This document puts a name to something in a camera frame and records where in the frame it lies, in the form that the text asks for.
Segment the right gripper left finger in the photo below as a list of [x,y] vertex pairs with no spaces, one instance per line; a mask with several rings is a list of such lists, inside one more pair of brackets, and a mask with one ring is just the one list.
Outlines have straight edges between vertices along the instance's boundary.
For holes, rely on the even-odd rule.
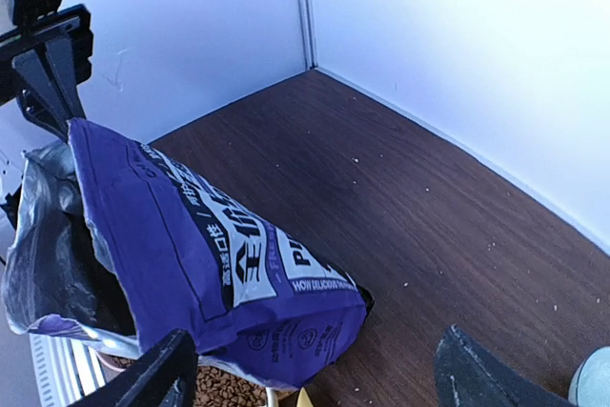
[[76,407],[192,406],[197,354],[193,339],[174,330],[110,383],[74,402]]

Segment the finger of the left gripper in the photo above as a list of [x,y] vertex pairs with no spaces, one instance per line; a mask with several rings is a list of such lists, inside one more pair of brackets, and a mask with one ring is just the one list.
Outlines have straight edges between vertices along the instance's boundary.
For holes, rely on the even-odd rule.
[[54,37],[17,54],[11,69],[22,86],[17,102],[25,119],[67,140],[69,121],[86,117],[77,92],[70,38]]

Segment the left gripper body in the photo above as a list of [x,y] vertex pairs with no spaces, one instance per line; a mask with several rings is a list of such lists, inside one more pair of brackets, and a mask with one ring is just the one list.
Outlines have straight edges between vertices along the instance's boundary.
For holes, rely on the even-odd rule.
[[14,29],[1,36],[2,105],[14,99],[23,89],[23,85],[13,75],[12,58],[24,51],[34,49],[37,45],[56,36],[64,35],[71,40],[76,84],[81,84],[92,76],[91,13],[83,4],[80,4],[38,20],[29,33]]

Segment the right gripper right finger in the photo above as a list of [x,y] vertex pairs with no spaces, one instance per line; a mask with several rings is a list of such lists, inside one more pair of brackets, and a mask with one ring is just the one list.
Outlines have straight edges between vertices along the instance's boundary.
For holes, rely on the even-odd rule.
[[458,326],[447,327],[434,356],[439,406],[568,406],[520,376]]

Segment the yellow plastic scoop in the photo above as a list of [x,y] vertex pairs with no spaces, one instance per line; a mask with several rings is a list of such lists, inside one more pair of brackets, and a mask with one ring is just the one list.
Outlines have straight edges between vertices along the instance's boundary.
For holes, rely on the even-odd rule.
[[300,389],[295,406],[296,407],[314,407],[305,388]]

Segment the purple pet food bag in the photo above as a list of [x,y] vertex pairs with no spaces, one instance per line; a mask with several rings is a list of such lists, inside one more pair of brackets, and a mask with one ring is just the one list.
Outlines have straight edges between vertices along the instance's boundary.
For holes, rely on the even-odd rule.
[[136,358],[174,330],[199,361],[280,390],[355,341],[369,293],[163,152],[86,120],[25,155],[1,284],[18,334]]

